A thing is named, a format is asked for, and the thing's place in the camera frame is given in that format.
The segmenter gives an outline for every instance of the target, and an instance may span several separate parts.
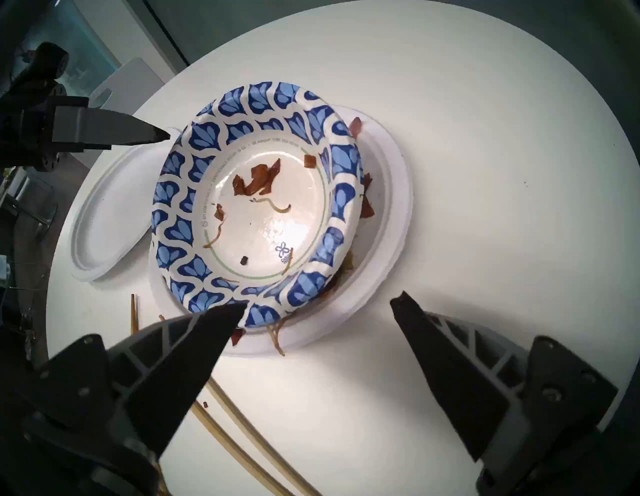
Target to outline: brown food scrap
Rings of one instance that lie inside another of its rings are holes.
[[[360,131],[362,131],[362,121],[360,120],[360,117],[356,117],[351,121],[351,124],[349,124],[349,132],[353,136],[353,139],[357,140]]]
[[[306,169],[315,169],[316,168],[316,156],[315,155],[305,155],[305,168]]]
[[[249,183],[244,189],[244,193],[246,196],[252,196],[256,194],[269,180],[269,168],[267,164],[258,164],[255,167],[251,168],[251,179],[252,181]]]
[[[246,330],[240,327],[237,327],[236,330],[231,335],[231,346],[235,346],[236,344],[238,344],[238,341],[240,341],[240,338],[244,336],[245,333],[246,333]]]
[[[211,248],[211,245],[214,244],[218,238],[220,237],[220,234],[222,233],[222,224],[224,224],[225,222],[222,221],[219,225],[218,225],[218,235],[213,238],[211,241],[209,241],[207,244],[205,244],[204,246],[202,246],[202,248]]]
[[[232,184],[234,186],[234,196],[244,194],[244,190],[246,189],[244,186],[244,179],[238,176],[238,174],[234,177]]]
[[[269,167],[269,179],[264,185],[264,189],[260,192],[261,195],[268,195],[271,192],[271,184],[275,177],[280,173],[280,159],[276,160],[271,167]]]
[[[371,186],[371,183],[373,182],[373,178],[371,177],[371,174],[369,172],[367,172],[364,175],[364,194],[367,194],[367,190],[369,189],[369,186]]]
[[[216,205],[216,213],[213,214],[213,216],[220,221],[223,221],[225,219],[225,211],[222,209],[222,205],[220,204]]]
[[[373,211],[373,207],[369,203],[369,199],[366,196],[362,197],[362,210],[360,211],[361,219],[368,219],[373,217],[376,213]]]

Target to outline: wooden chopstick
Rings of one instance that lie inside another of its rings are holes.
[[[231,401],[229,396],[222,390],[220,385],[209,378],[206,385],[207,390],[218,404],[224,409],[229,417],[240,428],[243,434],[258,448],[258,451],[269,460],[269,462],[288,480],[303,496],[321,496],[321,494],[309,484],[297,471],[278,454],[277,451],[262,437],[249,420],[242,414],[239,408]]]
[[[136,295],[131,294],[131,334],[138,332],[138,313],[136,311]]]
[[[265,471],[258,463],[251,458],[245,450],[227,434],[220,425],[211,418],[204,407],[195,401],[191,406],[191,413],[196,416],[200,423],[218,440],[220,445],[233,456],[236,461],[244,467],[265,489],[275,496],[294,496],[285,486],[274,479],[269,472]]]

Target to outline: blue flower logo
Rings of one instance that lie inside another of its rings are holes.
[[[258,125],[260,126],[260,129],[262,130],[284,131],[284,126],[282,125],[282,122],[280,122],[275,117],[270,118],[267,122],[259,122],[259,121],[256,121],[256,122],[258,123]]]
[[[298,91],[299,88],[300,87],[295,84],[280,83],[273,96],[276,105],[281,109],[287,108],[287,105],[296,101],[296,91]]]
[[[356,196],[355,188],[346,182],[341,182],[335,187],[331,204],[331,217],[337,217],[344,221],[344,208]]]
[[[189,310],[194,314],[197,312],[204,312],[214,303],[223,300],[224,294],[218,292],[209,292],[204,289],[194,296],[189,302]]]
[[[184,164],[184,156],[178,152],[171,152],[164,161],[160,175],[162,174],[174,174],[180,175],[180,166]]]
[[[200,182],[200,179],[202,179],[202,175],[207,170],[207,167],[209,167],[209,165],[211,164],[211,161],[216,157],[214,155],[212,155],[211,157],[203,158],[203,159],[195,155],[192,155],[192,157],[193,157],[193,167],[191,167],[191,170],[187,175],[189,176],[189,179],[191,179],[193,182]]]
[[[305,121],[302,119],[302,116],[298,112],[294,112],[293,116],[290,119],[285,117],[284,120],[287,121],[287,124],[289,124],[291,132],[293,134],[305,140],[309,145],[311,144],[311,141],[309,141],[307,132],[305,130]]]
[[[261,114],[265,110],[273,110],[267,100],[267,90],[271,87],[271,81],[252,84],[249,86],[249,107],[256,114]]]
[[[189,144],[196,150],[205,150],[206,148],[220,149],[218,144],[220,127],[215,122],[204,122],[202,124],[192,122],[191,130]]]
[[[241,120],[237,124],[227,124],[227,130],[229,132],[229,137],[227,139],[227,145],[228,145],[232,141],[235,141],[238,138],[242,138],[245,134],[252,133],[253,126],[249,124],[246,120]]]
[[[222,115],[226,115],[227,117],[231,117],[233,114],[246,115],[246,112],[240,103],[240,95],[242,95],[243,91],[244,86],[240,86],[240,88],[236,88],[235,90],[225,93],[218,105],[218,110]]]

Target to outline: blue and white paper bowl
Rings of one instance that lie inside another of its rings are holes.
[[[317,167],[305,168],[304,155]],[[234,196],[233,178],[281,160],[269,202]],[[310,91],[265,81],[230,90],[180,134],[152,207],[152,246],[173,295],[191,312],[249,303],[241,327],[273,324],[314,299],[355,234],[364,173],[340,116]],[[216,204],[225,211],[214,217]],[[289,257],[293,253],[289,268]],[[246,257],[246,264],[241,264]]]

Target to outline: small food crumb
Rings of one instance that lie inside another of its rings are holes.
[[[222,205],[216,205],[216,213],[213,216],[220,221],[225,219],[225,211],[222,209]]]
[[[236,330],[231,335],[231,346],[235,346],[236,344],[238,344],[238,341],[240,341],[240,338],[244,336],[245,333],[246,333],[245,329],[242,329],[241,327],[236,327]]]
[[[358,135],[360,134],[361,130],[362,130],[362,121],[360,120],[360,117],[356,117],[354,120],[351,121],[351,124],[349,124],[349,132],[353,136],[354,140],[358,139]]]
[[[307,168],[307,169],[315,169],[316,168],[316,156],[315,155],[305,155],[305,168]]]

